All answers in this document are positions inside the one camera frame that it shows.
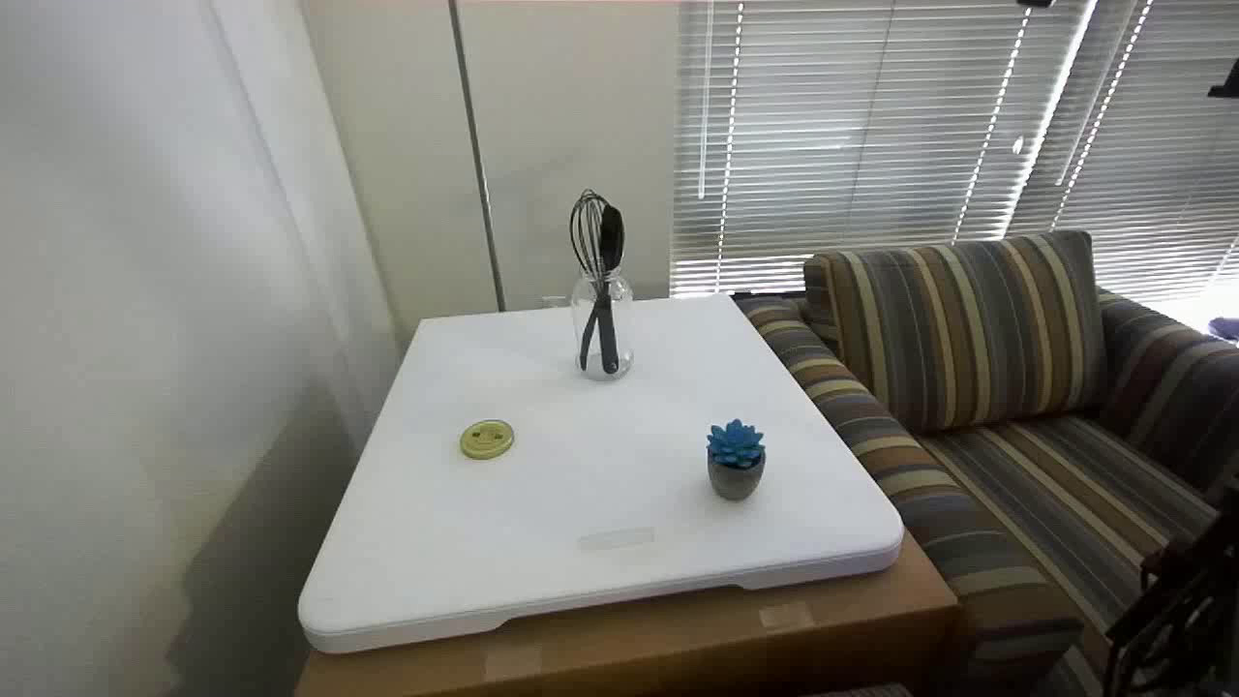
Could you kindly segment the metal whisk black handle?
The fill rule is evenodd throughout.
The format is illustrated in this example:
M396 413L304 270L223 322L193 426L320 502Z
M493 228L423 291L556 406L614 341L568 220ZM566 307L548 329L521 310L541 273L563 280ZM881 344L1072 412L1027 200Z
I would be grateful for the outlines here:
M586 188L568 209L568 248L575 257L575 268L586 270L586 282L594 291L594 310L581 329L575 365L590 365L590 357L599 357L595 338L595 280L599 280L599 209L609 200L595 188Z

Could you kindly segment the clear glass jar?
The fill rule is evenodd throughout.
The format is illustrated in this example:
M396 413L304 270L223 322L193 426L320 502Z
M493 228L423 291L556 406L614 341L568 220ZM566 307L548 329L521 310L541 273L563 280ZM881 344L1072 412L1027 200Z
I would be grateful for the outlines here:
M575 373L590 378L618 378L636 361L626 341L632 285L618 273L581 273L568 310Z

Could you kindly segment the black spoon in jar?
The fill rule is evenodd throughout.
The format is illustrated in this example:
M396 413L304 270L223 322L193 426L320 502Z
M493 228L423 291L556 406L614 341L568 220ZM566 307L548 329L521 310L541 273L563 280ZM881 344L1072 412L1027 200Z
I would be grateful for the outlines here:
M618 373L614 322L612 322L612 270L624 261L624 213L614 205L599 209L599 280L595 280L595 338L605 374Z

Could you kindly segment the blue succulent in grey pot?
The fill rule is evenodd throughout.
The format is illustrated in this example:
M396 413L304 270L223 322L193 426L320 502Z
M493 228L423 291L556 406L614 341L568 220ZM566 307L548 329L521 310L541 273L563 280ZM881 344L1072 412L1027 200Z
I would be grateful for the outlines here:
M763 435L739 417L707 430L707 481L721 499L747 499L768 463Z

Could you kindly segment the yellow-green round lid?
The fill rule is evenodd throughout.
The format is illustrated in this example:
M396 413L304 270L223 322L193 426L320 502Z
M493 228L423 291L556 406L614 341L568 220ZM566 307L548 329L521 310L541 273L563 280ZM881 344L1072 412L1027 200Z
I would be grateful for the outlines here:
M484 417L461 430L458 448L467 461L497 461L516 446L516 426L503 417Z

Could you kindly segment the white table board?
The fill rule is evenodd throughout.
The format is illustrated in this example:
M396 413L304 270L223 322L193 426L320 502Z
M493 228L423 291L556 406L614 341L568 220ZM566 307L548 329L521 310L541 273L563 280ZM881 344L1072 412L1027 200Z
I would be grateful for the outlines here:
M428 317L299 596L326 653L694 588L885 570L901 520L728 299L632 301L636 365L590 378L566 310ZM497 461L458 448L503 417ZM760 489L707 481L707 430L763 435Z

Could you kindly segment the white window blinds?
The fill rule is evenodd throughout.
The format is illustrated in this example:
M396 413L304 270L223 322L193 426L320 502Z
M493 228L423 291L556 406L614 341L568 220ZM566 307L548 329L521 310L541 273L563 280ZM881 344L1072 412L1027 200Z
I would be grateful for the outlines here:
M1239 310L1239 0L684 0L680 293L821 248L1097 241L1107 291Z

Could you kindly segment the striped sofa cushion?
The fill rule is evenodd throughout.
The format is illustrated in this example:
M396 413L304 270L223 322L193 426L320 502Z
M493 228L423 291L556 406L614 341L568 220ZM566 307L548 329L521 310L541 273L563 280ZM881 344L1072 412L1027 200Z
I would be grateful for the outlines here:
M1103 391L1088 231L826 248L804 291L810 322L915 435L1079 412Z

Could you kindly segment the brown wooden table base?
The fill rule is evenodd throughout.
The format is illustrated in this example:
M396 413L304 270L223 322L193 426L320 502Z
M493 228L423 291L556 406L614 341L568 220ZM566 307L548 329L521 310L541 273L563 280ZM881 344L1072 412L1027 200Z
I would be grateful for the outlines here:
M930 685L961 615L915 538L892 570L519 618L493 635L311 653L295 697L788 697Z

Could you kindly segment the striped sofa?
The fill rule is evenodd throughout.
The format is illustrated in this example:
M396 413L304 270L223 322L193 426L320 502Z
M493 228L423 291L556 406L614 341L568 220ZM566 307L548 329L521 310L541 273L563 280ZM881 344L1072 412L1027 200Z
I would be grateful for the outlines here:
M1092 406L915 435L810 322L804 282L739 315L897 508L961 599L939 692L1098 697L1141 561L1192 542L1239 477L1239 350L1097 282Z

